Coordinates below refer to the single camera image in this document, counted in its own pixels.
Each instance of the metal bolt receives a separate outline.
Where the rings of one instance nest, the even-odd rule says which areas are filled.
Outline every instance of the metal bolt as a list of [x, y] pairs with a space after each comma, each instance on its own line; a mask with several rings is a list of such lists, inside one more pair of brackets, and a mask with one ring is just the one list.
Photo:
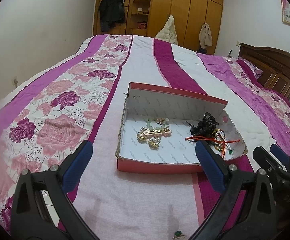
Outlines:
[[51, 171], [57, 171], [58, 170], [58, 165], [52, 165], [51, 167], [50, 167], [50, 170]]
[[28, 172], [29, 172], [28, 169], [24, 169], [24, 170], [21, 171], [21, 174], [22, 174], [22, 175], [26, 175]]
[[259, 170], [259, 173], [260, 173], [261, 175], [265, 175], [265, 174], [266, 174], [266, 171], [265, 171], [264, 169], [260, 169], [260, 170]]
[[230, 165], [229, 165], [229, 169], [230, 169], [231, 171], [236, 171], [236, 170], [237, 170], [237, 166], [236, 166], [235, 164], [230, 164]]

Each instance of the green bead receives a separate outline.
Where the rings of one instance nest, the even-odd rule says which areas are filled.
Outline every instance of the green bead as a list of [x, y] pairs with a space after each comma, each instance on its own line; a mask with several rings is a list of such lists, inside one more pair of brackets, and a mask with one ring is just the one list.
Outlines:
[[176, 237], [181, 236], [182, 235], [182, 231], [176, 231], [174, 234]]

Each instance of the wall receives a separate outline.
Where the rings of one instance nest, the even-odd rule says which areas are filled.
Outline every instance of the wall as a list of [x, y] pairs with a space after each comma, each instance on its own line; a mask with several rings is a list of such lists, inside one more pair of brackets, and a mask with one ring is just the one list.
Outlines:
[[2, 0], [0, 99], [92, 36], [95, 0]]
[[237, 57], [237, 41], [290, 52], [290, 26], [282, 23], [280, 0], [224, 0], [215, 55]]

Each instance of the headboard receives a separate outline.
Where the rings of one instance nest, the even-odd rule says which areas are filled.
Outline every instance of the headboard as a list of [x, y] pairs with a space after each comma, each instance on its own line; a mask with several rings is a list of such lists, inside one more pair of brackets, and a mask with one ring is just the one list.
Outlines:
[[258, 79], [264, 87], [290, 98], [290, 53], [269, 47], [240, 44], [239, 56], [264, 71]]

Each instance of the wardrobe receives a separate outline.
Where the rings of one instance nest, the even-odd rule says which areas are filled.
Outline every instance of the wardrobe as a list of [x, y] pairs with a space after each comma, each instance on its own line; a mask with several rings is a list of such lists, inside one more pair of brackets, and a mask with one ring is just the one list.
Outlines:
[[[100, 19], [97, 11], [101, 0], [96, 0], [93, 34], [100, 31]], [[164, 27], [169, 16], [175, 19], [178, 45], [197, 51], [200, 47], [199, 33], [204, 23], [211, 28], [213, 46], [207, 47], [207, 54], [215, 53], [220, 29], [223, 0], [125, 0], [126, 23], [117, 25], [109, 34], [135, 34], [155, 37]], [[147, 21], [147, 29], [137, 28], [138, 21]]]

